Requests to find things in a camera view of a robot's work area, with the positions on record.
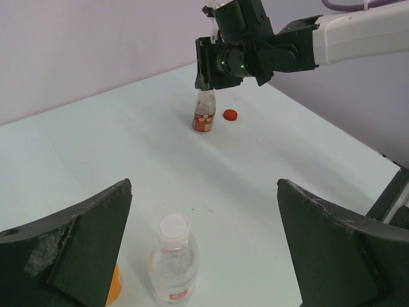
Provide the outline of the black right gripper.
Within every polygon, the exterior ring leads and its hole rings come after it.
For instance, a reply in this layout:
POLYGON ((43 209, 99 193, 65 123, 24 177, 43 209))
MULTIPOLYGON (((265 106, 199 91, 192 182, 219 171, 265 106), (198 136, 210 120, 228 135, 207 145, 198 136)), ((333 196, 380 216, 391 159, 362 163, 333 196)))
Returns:
POLYGON ((221 30, 211 36, 200 37, 196 44, 198 90, 222 90, 241 85, 246 77, 254 77, 249 54, 253 32, 245 31, 238 41, 225 40, 221 30))

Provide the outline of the red label clear bottle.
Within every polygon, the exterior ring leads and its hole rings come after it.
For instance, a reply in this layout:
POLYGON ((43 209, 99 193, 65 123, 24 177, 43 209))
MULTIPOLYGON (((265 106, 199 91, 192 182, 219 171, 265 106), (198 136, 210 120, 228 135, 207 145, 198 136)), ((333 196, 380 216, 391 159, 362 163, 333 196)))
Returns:
POLYGON ((192 120, 192 129, 200 133, 209 132, 213 126, 215 112, 216 112, 215 91, 199 90, 196 99, 194 117, 192 120))

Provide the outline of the red bottle cap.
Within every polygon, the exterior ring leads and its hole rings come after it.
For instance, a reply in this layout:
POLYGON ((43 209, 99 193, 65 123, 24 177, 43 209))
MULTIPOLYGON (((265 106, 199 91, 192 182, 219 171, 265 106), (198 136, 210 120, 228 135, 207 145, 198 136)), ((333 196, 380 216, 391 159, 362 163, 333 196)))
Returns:
POLYGON ((235 121, 238 118, 238 113, 234 109, 226 109, 223 112, 223 118, 227 121, 235 121))

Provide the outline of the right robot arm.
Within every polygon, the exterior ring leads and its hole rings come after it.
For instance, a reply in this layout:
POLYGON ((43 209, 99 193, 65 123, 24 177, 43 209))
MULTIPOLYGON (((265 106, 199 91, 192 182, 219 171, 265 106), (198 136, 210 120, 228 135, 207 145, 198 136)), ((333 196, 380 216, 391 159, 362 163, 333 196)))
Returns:
POLYGON ((213 20, 213 29, 196 40, 195 87, 232 88, 246 77, 263 85, 276 72, 408 50, 407 1, 326 6, 330 15, 294 20, 275 33, 261 1, 209 1, 203 13, 213 20))

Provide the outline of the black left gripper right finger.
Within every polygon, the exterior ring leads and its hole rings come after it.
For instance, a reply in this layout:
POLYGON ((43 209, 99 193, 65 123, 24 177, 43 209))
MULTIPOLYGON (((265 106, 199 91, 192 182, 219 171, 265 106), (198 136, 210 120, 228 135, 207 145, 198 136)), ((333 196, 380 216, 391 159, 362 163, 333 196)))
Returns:
POLYGON ((277 201, 302 306, 408 306, 408 230, 287 179, 277 201))

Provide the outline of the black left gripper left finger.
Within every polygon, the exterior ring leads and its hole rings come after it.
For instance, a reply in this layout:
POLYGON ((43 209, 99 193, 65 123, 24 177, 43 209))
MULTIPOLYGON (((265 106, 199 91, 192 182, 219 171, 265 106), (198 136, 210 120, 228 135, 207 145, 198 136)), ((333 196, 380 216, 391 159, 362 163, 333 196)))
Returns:
POLYGON ((1 306, 105 306, 132 202, 124 179, 1 232, 1 306))

